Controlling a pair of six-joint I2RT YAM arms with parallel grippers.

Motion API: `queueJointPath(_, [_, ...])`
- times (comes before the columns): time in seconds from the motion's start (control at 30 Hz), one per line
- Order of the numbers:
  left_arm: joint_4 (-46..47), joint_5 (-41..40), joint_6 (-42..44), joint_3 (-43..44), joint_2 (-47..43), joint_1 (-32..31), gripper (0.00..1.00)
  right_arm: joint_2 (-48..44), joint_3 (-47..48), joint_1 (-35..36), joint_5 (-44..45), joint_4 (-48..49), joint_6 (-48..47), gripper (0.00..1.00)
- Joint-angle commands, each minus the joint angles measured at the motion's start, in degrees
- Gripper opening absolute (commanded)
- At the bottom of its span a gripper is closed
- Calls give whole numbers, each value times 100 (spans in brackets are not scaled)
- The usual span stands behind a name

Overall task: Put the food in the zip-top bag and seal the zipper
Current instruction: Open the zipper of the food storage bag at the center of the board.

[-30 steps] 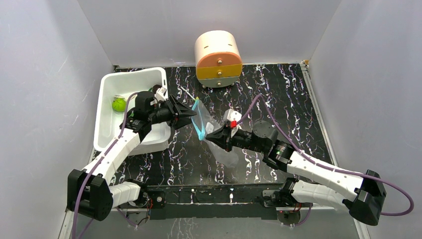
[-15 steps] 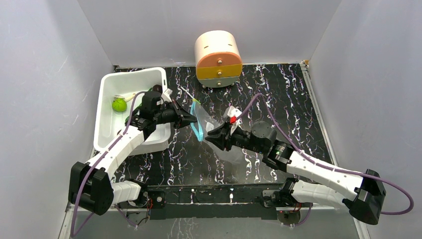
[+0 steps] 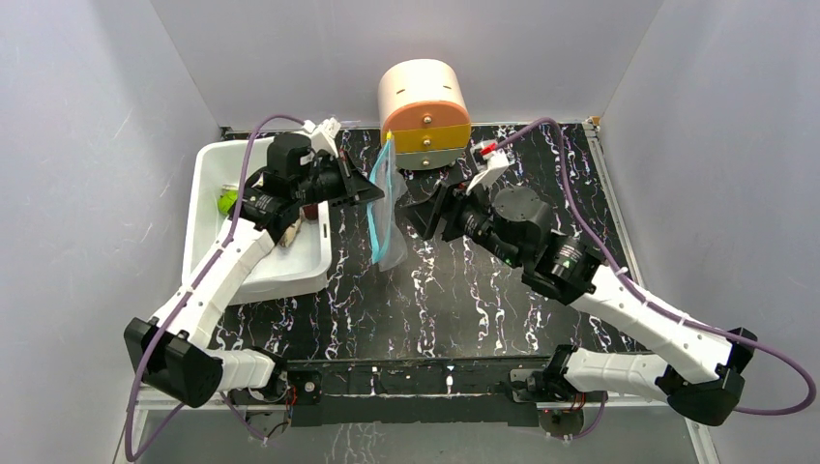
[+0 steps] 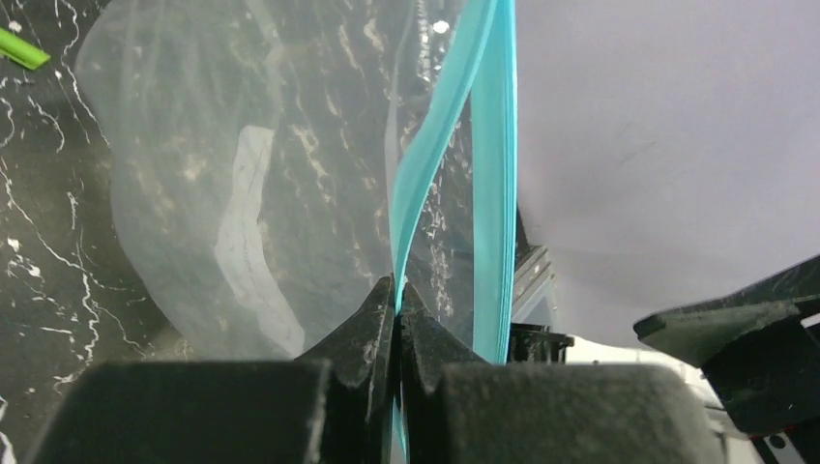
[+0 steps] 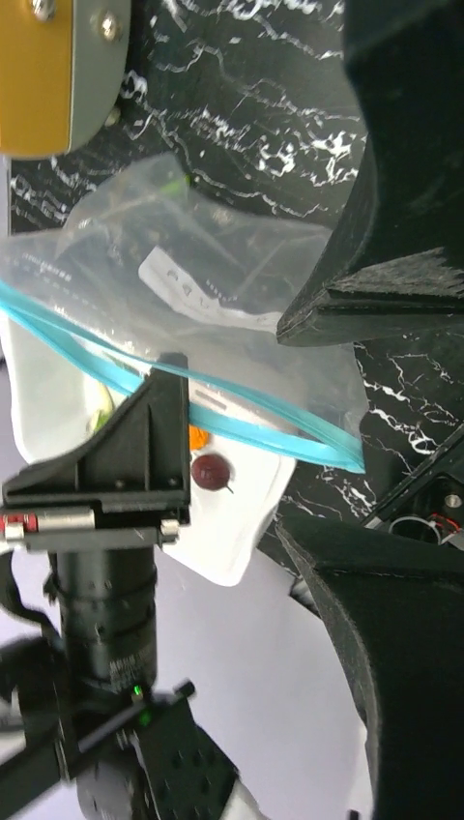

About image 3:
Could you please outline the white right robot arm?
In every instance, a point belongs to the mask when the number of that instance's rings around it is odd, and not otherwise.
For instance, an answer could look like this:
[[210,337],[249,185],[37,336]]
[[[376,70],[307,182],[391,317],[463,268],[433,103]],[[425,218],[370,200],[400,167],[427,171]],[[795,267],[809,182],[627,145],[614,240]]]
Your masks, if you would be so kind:
[[666,403],[705,425],[723,424],[738,405],[751,352],[719,336],[659,314],[605,266],[602,255],[552,228],[552,211],[531,189],[440,185],[402,214],[419,236],[466,237],[522,272],[537,294],[587,313],[643,346],[639,354],[597,353],[561,345],[545,369],[511,374],[517,402],[572,400],[586,392],[617,392]]

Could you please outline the clear zip top bag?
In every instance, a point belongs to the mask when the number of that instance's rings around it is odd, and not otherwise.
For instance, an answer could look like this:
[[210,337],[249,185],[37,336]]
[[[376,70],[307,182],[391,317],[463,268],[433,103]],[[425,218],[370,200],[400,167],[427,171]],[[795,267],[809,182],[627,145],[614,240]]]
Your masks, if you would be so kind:
[[396,222],[397,200],[407,192],[404,177],[398,172],[396,158],[395,137],[388,131],[368,176],[384,196],[366,207],[371,263],[380,272],[395,268],[408,254],[407,244]]

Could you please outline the grey toy fish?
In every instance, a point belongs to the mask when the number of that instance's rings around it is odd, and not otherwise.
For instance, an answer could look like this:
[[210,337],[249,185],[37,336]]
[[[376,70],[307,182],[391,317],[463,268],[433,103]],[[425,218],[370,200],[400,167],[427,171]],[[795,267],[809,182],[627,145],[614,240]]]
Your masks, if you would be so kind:
[[277,241],[278,247],[290,247],[293,242],[295,241],[300,229],[302,226],[302,221],[297,219],[293,223],[291,223],[282,233],[281,237]]

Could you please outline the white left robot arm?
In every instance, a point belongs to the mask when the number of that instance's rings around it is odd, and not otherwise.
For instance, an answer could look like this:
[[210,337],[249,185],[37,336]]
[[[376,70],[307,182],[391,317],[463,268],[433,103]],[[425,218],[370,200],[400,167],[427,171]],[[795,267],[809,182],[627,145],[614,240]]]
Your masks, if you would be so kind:
[[298,132],[272,137],[265,164],[240,180],[208,256],[148,320],[133,318],[124,330],[136,383],[192,408],[232,390],[252,389],[266,402],[284,398],[289,378],[278,356],[260,348],[210,349],[216,324],[305,206],[368,205],[384,196],[335,142]]

